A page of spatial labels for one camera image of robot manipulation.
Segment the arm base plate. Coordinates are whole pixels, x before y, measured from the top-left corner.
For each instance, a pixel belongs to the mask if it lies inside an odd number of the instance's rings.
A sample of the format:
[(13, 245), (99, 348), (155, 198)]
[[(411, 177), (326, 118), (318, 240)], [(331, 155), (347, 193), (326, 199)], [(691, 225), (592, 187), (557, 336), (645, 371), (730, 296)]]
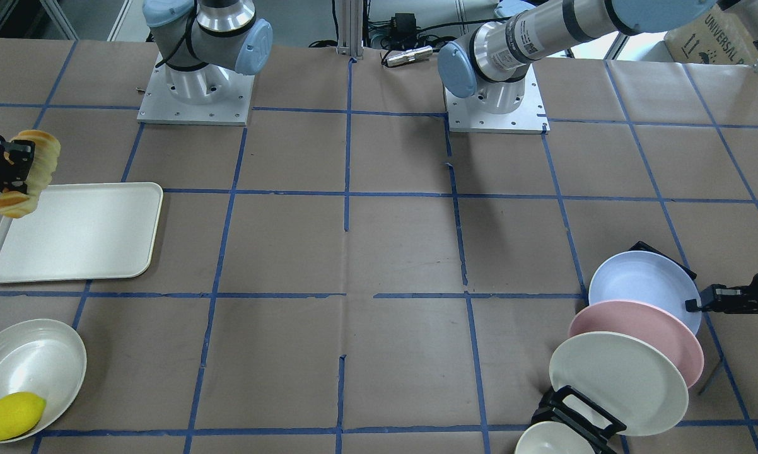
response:
[(137, 121), (142, 124), (246, 126), (255, 76), (208, 66), (177, 71), (154, 68)]
[(478, 92), (458, 98), (443, 89), (449, 129), (464, 133), (547, 133), (551, 127), (535, 74), (529, 66), (514, 83), (478, 83)]

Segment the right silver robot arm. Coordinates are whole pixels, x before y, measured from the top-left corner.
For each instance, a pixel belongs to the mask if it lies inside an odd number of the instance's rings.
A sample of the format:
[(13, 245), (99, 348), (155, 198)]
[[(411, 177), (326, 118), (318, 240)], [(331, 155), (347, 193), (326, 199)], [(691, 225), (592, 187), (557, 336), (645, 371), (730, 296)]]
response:
[[(143, 15), (160, 59), (143, 95), (141, 124), (244, 126), (255, 75), (273, 29), (252, 1), (146, 1)], [(50, 182), (60, 144), (49, 133), (0, 135), (0, 193), (27, 201)]]

